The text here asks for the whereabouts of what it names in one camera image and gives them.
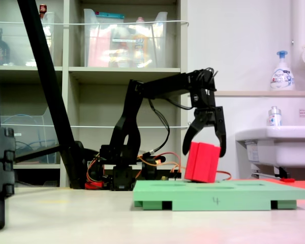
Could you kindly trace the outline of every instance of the black pole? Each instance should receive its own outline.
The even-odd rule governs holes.
[[[75,143],[35,0],[18,0],[59,144]]]
[[[83,189],[86,181],[86,167],[82,149],[76,144],[72,135],[36,2],[35,0],[18,0],[18,4],[33,50],[47,105],[50,109],[56,136],[59,144],[64,148],[60,153],[70,180],[70,187]]]

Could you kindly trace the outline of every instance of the red block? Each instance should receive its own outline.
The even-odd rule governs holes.
[[[104,182],[102,181],[85,183],[86,190],[99,190],[99,189],[103,189],[103,187],[104,187]]]
[[[206,143],[191,142],[189,159],[185,171],[185,179],[214,183],[220,147]]]

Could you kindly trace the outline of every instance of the shelf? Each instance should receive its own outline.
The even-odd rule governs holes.
[[[58,83],[62,82],[62,67],[54,67]],[[0,84],[39,84],[37,67],[0,66]]]
[[[305,90],[281,90],[281,91],[258,91],[258,90],[220,90],[215,92],[216,97],[305,97]]]
[[[81,84],[127,85],[130,79],[148,82],[180,73],[180,68],[99,68],[69,67]]]
[[[109,170],[109,169],[113,169],[115,165],[105,165],[104,169]],[[135,170],[141,170],[142,167],[141,165],[131,165],[132,169]],[[161,170],[171,170],[174,167],[174,165],[161,165],[161,166],[157,166],[157,169],[161,169]]]
[[[176,0],[80,0],[84,4],[174,5]]]
[[[60,164],[14,164],[14,169],[59,169]]]

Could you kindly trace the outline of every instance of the soap dispenser bottle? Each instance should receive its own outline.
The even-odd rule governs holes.
[[[295,90],[295,80],[290,68],[288,67],[285,56],[287,51],[279,51],[277,55],[280,62],[274,70],[272,80],[270,83],[271,90]]]

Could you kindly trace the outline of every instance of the white sink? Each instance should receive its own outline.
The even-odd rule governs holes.
[[[305,167],[305,126],[280,126],[236,133],[245,142],[249,160],[278,167]]]

